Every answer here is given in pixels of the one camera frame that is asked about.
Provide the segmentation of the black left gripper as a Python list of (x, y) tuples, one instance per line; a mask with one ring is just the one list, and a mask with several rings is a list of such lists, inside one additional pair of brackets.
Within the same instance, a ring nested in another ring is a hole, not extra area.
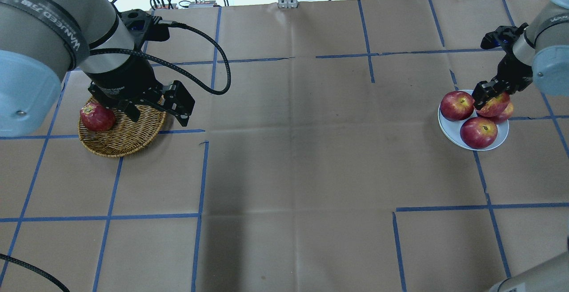
[(88, 90), (102, 106), (114, 108), (132, 122), (138, 122), (138, 105), (150, 106), (160, 112), (176, 116), (180, 126), (187, 127), (196, 105), (195, 98), (179, 81), (165, 85), (159, 82), (150, 63), (138, 56), (129, 56), (126, 61), (111, 71), (85, 72), (91, 79)]

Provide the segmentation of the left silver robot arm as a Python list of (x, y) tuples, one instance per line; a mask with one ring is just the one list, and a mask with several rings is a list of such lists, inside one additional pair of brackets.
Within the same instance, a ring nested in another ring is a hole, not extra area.
[(136, 122), (150, 106), (187, 126), (195, 100), (175, 80), (159, 83), (141, 53), (169, 39), (169, 21), (108, 0), (1, 0), (1, 136), (26, 136), (58, 100), (65, 73), (79, 68), (106, 108)]

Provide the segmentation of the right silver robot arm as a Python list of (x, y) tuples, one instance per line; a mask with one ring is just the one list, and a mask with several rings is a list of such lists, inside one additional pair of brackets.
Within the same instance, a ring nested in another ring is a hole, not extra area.
[[(530, 24), (500, 26), (482, 39), (482, 49), (502, 47), (505, 56), (496, 76), (480, 81), (474, 91), (480, 109), (502, 93), (514, 94), (534, 84), (542, 93), (567, 96), (569, 73), (569, 0), (549, 0)], [(512, 276), (492, 292), (566, 292), (568, 252)]]

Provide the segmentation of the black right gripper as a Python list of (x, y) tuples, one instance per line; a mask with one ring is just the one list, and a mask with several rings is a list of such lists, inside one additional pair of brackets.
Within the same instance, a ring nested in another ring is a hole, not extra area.
[(506, 54), (497, 66), (496, 75), (489, 81), (476, 84), (472, 97), (475, 108), (480, 109), (491, 98), (502, 93), (514, 94), (526, 89), (533, 82), (533, 70), (513, 54)]

